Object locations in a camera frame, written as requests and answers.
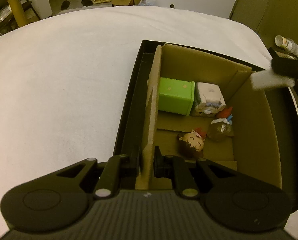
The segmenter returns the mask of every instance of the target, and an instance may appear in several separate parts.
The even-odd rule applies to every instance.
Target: metal screw
[[[95,195],[97,197],[108,197],[111,194],[111,191],[106,188],[97,189]]]
[[[194,188],[186,188],[182,191],[182,195],[186,197],[195,197],[198,195],[198,191]]]

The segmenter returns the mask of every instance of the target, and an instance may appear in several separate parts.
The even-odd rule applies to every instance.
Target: table leg
[[[20,0],[8,0],[8,3],[19,28],[29,24]]]

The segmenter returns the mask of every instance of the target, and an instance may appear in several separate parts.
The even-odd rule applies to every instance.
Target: white table
[[[0,200],[18,184],[85,158],[108,160],[142,40],[270,65],[246,26],[170,8],[81,10],[7,33],[0,37]],[[0,213],[0,235],[6,230]]]

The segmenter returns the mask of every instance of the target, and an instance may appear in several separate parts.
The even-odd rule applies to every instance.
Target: red toy part
[[[201,129],[201,127],[194,129],[194,131],[196,133],[198,133],[201,136],[202,139],[205,139],[206,136],[207,136],[207,133],[206,132],[203,132],[202,129]]]
[[[231,111],[232,111],[232,106],[230,106],[229,108],[225,108],[223,109],[222,111],[218,112],[215,117],[216,119],[218,118],[228,118],[229,115],[231,114]]]

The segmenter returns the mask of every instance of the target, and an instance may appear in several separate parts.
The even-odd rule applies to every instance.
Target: green container
[[[194,81],[160,78],[158,110],[189,115],[194,100]]]

